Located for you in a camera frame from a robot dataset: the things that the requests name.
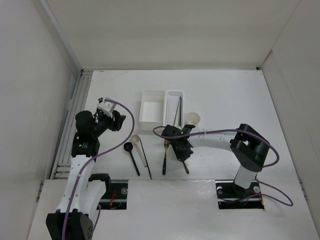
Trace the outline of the brown wooden fork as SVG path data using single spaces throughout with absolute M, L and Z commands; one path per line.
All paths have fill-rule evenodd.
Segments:
M 188 168 L 188 166 L 187 166 L 187 164 L 185 162 L 183 162 L 183 167 L 185 169 L 185 172 L 189 175 L 190 171 L 189 171 L 189 168 Z

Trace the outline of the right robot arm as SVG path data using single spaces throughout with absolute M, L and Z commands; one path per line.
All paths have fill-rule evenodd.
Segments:
M 185 162 L 195 148 L 214 148 L 232 152 L 240 167 L 232 183 L 232 193 L 243 197 L 250 191 L 250 185 L 257 173 L 263 170 L 270 143 L 248 124 L 231 130 L 204 131 L 191 133 L 194 125 L 187 124 L 182 129 L 167 125 L 161 136 L 173 148 L 176 158 Z

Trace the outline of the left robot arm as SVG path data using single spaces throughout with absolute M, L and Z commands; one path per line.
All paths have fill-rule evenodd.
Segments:
M 92 218 L 99 201 L 112 192 L 107 173 L 91 173 L 100 148 L 98 138 L 106 130 L 118 132 L 125 119 L 126 116 L 116 110 L 112 113 L 84 110 L 76 114 L 76 133 L 65 191 L 57 209 L 47 215 L 45 222 L 53 240 L 92 239 L 95 229 Z

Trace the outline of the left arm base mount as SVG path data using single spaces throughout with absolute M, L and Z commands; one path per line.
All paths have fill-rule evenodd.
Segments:
M 110 189 L 101 197 L 99 205 L 102 210 L 126 210 L 128 197 L 128 180 L 112 180 Z

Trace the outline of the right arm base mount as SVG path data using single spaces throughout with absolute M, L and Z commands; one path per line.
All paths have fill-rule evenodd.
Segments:
M 248 189 L 234 183 L 233 180 L 215 181 L 217 204 L 220 210 L 264 210 L 260 184 L 252 181 Z

